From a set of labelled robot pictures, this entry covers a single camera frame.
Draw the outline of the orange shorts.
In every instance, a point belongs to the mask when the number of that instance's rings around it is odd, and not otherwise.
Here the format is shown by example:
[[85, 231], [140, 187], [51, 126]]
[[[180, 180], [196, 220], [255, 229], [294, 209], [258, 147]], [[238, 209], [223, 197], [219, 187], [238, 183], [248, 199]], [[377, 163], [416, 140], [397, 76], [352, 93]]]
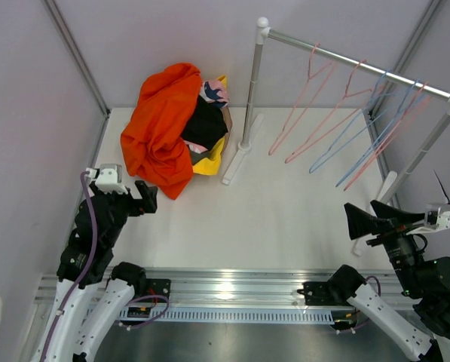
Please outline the orange shorts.
[[201, 88], [199, 68], [177, 63], [149, 76], [121, 133], [125, 167], [175, 200], [191, 181], [191, 156], [181, 133], [194, 113]]

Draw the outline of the yellow shorts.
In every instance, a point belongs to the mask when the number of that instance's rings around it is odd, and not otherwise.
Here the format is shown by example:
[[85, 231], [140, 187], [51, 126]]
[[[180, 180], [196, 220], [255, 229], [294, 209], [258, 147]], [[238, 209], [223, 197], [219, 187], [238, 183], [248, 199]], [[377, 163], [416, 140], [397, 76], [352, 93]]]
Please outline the yellow shorts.
[[[220, 75], [218, 78], [204, 81], [201, 85], [200, 96], [207, 103], [213, 104], [222, 111], [229, 103], [227, 76]], [[221, 138], [211, 150], [197, 153], [197, 156], [202, 158], [199, 161], [192, 162], [195, 174], [202, 176], [215, 176], [218, 174], [222, 161], [224, 141], [225, 137]]]

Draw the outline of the pink hanger of black shorts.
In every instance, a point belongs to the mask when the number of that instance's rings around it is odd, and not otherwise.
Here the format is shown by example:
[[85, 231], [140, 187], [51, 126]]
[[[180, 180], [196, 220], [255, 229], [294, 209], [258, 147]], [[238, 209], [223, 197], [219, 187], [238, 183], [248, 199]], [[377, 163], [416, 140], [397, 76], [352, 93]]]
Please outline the pink hanger of black shorts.
[[354, 77], [355, 72], [363, 65], [367, 63], [367, 60], [361, 60], [360, 62], [358, 62], [358, 64], [354, 67], [354, 69], [352, 70], [352, 72], [350, 73], [349, 79], [347, 81], [345, 90], [344, 90], [344, 94], [342, 96], [342, 98], [337, 102], [337, 104], [335, 105], [335, 107], [327, 114], [327, 116], [313, 129], [313, 131], [310, 133], [310, 135], [308, 136], [308, 138], [296, 149], [294, 150], [284, 161], [285, 164], [288, 164], [290, 162], [292, 162], [294, 159], [296, 159], [298, 156], [300, 156], [300, 154], [302, 154], [303, 152], [307, 151], [310, 147], [314, 146], [316, 143], [318, 143], [319, 141], [321, 141], [322, 138], [324, 138], [325, 136], [327, 136], [330, 132], [332, 132], [334, 129], [336, 129], [336, 126], [333, 126], [330, 130], [328, 130], [327, 132], [325, 132], [322, 136], [318, 137], [315, 139], [315, 141], [313, 141], [312, 139], [315, 137], [315, 135], [317, 134], [317, 132], [323, 127], [323, 125], [333, 116], [333, 114], [335, 113], [335, 111], [339, 108], [339, 106], [342, 105], [342, 103], [347, 100], [348, 98], [353, 98], [356, 96], [359, 96], [361, 94], [367, 94], [367, 93], [372, 93], [373, 89], [372, 88], [363, 88], [360, 91], [357, 92], [353, 92], [351, 93], [349, 91], [349, 87], [351, 85], [352, 79]]

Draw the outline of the pink hanger of yellow shorts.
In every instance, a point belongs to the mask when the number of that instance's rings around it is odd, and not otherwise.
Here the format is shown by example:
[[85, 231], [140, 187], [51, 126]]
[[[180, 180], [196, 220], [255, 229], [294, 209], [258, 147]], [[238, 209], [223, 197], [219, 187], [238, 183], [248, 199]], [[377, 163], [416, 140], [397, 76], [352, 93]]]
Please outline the pink hanger of yellow shorts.
[[406, 92], [396, 114], [354, 166], [337, 182], [336, 187], [342, 186], [343, 191], [346, 192], [369, 166], [378, 160], [386, 148], [429, 106], [432, 96], [426, 95], [426, 85], [427, 83], [420, 86], [412, 96], [409, 95], [409, 90]]

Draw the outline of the blue hanger of patterned shorts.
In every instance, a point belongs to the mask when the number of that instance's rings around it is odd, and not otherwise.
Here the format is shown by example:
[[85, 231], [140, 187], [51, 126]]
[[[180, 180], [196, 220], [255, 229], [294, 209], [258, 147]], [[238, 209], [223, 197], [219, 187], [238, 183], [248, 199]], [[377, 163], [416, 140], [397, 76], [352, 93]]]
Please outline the blue hanger of patterned shorts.
[[320, 154], [311, 164], [308, 170], [310, 174], [315, 173], [317, 170], [319, 170], [331, 158], [333, 158], [344, 147], [346, 147], [349, 143], [351, 143], [355, 138], [357, 138], [362, 132], [366, 130], [367, 126], [363, 126], [349, 140], [343, 141], [344, 137], [347, 135], [347, 132], [351, 127], [354, 126], [357, 119], [361, 115], [363, 115], [365, 111], [369, 111], [376, 101], [379, 101], [384, 95], [388, 95], [388, 93], [384, 91], [385, 88], [385, 80], [384, 76], [382, 75], [376, 81], [373, 88], [357, 92], [356, 94], [349, 94], [348, 89], [346, 89], [346, 92], [344, 94], [345, 100], [347, 98], [355, 97], [361, 94], [368, 94], [369, 98], [361, 105], [361, 107], [352, 110], [349, 115], [345, 116], [342, 120], [338, 121], [329, 129], [325, 130], [315, 140], [310, 140], [309, 143], [304, 145], [303, 152], [310, 150], [312, 147], [315, 147], [318, 144], [322, 143], [324, 140], [327, 140], [331, 136], [334, 136], [329, 145], [324, 149], [323, 153]]

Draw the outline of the black shorts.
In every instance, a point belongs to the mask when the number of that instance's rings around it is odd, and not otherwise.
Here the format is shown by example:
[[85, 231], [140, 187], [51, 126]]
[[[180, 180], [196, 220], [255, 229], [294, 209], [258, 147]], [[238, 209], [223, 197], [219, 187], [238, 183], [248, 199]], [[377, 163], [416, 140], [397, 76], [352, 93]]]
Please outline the black shorts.
[[198, 96], [194, 111], [181, 132], [181, 138], [211, 150], [227, 132], [221, 109]]

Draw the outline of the pink hanger of orange shorts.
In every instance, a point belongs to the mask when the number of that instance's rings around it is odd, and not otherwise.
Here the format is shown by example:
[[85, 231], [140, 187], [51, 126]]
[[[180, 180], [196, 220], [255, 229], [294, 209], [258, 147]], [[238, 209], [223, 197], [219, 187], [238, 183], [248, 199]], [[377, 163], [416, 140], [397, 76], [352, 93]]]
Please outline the pink hanger of orange shorts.
[[317, 42], [310, 52], [305, 83], [293, 103], [279, 134], [268, 150], [269, 155], [273, 155], [295, 129], [306, 111], [314, 104], [316, 98], [328, 83], [331, 75], [335, 72], [338, 63], [332, 60], [322, 64], [320, 68], [314, 69], [313, 62], [319, 46], [321, 46], [321, 43]]

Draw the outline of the pink patterned shorts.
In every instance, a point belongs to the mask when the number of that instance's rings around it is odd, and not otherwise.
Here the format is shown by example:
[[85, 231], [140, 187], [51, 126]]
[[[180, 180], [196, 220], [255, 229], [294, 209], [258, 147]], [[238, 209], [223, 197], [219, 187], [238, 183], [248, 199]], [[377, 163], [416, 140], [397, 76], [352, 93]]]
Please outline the pink patterned shorts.
[[228, 92], [220, 80], [204, 81], [181, 138], [187, 143], [211, 150], [228, 132], [222, 112], [228, 101]]

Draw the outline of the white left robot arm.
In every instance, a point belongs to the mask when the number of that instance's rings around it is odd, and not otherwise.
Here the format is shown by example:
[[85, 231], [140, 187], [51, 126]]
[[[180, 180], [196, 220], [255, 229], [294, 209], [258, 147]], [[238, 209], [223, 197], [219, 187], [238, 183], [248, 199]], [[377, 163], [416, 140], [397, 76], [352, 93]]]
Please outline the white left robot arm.
[[139, 198], [130, 192], [105, 193], [95, 182], [84, 185], [84, 200], [60, 257], [54, 303], [33, 361], [92, 361], [121, 309], [146, 295], [145, 269], [121, 262], [112, 269], [93, 312], [87, 311], [128, 219], [158, 209], [157, 187], [143, 181], [134, 185]]

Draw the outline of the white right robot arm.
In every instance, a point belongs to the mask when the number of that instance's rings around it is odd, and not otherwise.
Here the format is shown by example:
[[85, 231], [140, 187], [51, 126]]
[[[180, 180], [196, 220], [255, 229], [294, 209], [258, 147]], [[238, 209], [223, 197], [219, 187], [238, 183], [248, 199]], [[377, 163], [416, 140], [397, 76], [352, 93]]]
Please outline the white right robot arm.
[[380, 201], [373, 213], [344, 205], [351, 240], [365, 237], [370, 247], [383, 247], [403, 289], [415, 301], [413, 310], [424, 333], [389, 306], [355, 268], [342, 265], [327, 281], [302, 284], [298, 294], [307, 306], [350, 306], [386, 333], [410, 361], [450, 361], [450, 256], [426, 260], [416, 238], [450, 229], [450, 209], [431, 204], [410, 213]]

